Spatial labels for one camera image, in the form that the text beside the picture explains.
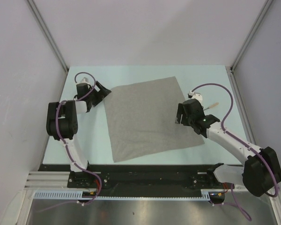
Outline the grey cloth napkin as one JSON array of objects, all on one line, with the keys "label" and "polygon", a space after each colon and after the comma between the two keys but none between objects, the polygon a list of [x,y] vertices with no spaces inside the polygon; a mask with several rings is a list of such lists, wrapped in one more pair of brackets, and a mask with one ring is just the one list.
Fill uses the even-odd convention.
[{"label": "grey cloth napkin", "polygon": [[112,88],[104,107],[113,161],[203,145],[191,127],[176,124],[184,101],[176,77]]}]

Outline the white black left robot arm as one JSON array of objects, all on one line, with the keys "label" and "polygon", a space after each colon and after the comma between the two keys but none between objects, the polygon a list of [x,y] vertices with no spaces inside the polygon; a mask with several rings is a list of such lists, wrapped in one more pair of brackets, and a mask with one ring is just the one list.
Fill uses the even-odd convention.
[{"label": "white black left robot arm", "polygon": [[93,184],[94,175],[86,171],[89,162],[76,137],[79,128],[77,115],[90,112],[112,91],[98,81],[91,85],[86,79],[76,84],[76,91],[77,94],[73,100],[48,104],[46,131],[63,146],[70,162],[71,171],[81,172],[78,182],[87,188]]}]

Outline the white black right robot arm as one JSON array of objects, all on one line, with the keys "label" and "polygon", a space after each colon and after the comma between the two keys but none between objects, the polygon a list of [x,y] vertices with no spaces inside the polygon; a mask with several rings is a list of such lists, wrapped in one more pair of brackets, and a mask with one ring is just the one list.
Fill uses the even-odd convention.
[{"label": "white black right robot arm", "polygon": [[176,123],[192,127],[196,134],[219,144],[241,163],[241,166],[223,163],[212,166],[207,172],[210,187],[218,188],[222,183],[241,185],[256,197],[274,188],[272,196],[278,195],[281,167],[274,149],[261,148],[229,132],[217,117],[206,115],[196,99],[178,104]]}]

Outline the wooden handled metal spoon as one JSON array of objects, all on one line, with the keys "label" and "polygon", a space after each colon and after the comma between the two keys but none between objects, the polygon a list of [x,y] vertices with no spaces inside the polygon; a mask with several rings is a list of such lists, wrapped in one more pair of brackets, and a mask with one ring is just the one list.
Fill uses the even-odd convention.
[{"label": "wooden handled metal spoon", "polygon": [[216,107],[216,106],[218,106],[218,105],[219,105],[219,103],[218,103],[218,102],[216,102],[216,103],[214,103],[214,104],[212,104],[212,105],[210,105],[210,106],[208,106],[208,107],[204,108],[204,111],[205,111],[205,110],[212,109],[212,108],[214,108],[214,107]]}]

